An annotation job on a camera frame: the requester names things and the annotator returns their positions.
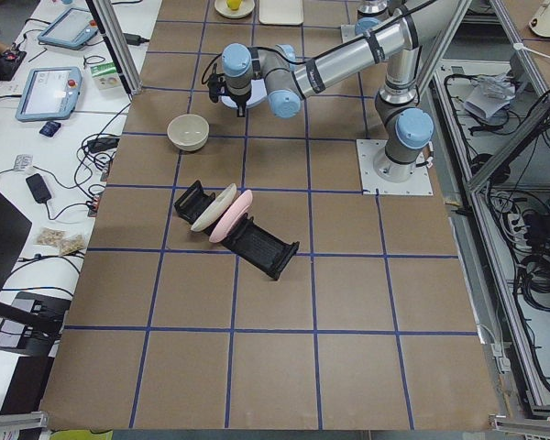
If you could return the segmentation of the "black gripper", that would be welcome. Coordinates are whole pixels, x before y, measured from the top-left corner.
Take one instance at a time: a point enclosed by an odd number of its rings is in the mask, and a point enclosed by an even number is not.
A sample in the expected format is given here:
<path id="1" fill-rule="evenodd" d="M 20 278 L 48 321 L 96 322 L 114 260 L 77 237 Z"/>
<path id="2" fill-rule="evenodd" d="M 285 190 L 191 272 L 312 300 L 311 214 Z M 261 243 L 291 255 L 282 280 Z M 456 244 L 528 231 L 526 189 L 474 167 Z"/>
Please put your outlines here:
<path id="1" fill-rule="evenodd" d="M 249 101 L 252 95 L 252 85 L 247 84 L 242 88 L 228 86 L 228 94 L 230 98 L 236 103 L 236 115 L 245 116 L 247 112 L 246 103 Z"/>

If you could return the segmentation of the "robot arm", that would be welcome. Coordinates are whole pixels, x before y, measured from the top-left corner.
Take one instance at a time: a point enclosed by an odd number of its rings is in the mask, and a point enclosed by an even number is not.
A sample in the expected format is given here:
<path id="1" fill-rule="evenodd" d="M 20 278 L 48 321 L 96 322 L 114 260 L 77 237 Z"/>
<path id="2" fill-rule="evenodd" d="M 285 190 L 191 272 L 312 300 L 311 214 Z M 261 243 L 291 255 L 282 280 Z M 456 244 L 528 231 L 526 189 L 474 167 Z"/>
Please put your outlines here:
<path id="1" fill-rule="evenodd" d="M 388 182 L 405 182 L 434 133 L 432 118 L 414 104 L 424 88 L 418 68 L 435 70 L 450 38 L 469 7 L 467 1 L 406 1 L 354 38 L 305 61 L 293 57 L 292 47 L 274 49 L 232 43 L 224 48 L 207 81 L 209 96 L 220 95 L 246 114 L 251 83 L 264 82 L 271 112 L 279 118 L 296 116 L 302 102 L 370 66 L 387 66 L 375 108 L 388 139 L 373 160 L 374 171 Z"/>
<path id="2" fill-rule="evenodd" d="M 362 0 L 357 7 L 355 35 L 359 36 L 391 18 L 398 1 Z"/>

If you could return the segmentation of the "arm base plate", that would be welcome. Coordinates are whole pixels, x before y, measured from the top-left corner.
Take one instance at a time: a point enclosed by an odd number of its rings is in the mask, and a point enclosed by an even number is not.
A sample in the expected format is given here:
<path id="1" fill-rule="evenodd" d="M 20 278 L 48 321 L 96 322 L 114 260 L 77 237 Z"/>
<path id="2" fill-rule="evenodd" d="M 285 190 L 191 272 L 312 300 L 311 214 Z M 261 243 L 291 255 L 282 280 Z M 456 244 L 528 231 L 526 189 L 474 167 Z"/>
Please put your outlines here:
<path id="1" fill-rule="evenodd" d="M 340 33 L 343 43 L 352 41 L 360 36 L 360 33 L 357 32 L 357 26 L 355 24 L 341 25 Z"/>
<path id="2" fill-rule="evenodd" d="M 357 159 L 361 188 L 368 195 L 433 196 L 429 169 L 424 151 L 416 161 L 401 165 L 386 156 L 385 139 L 357 139 Z"/>

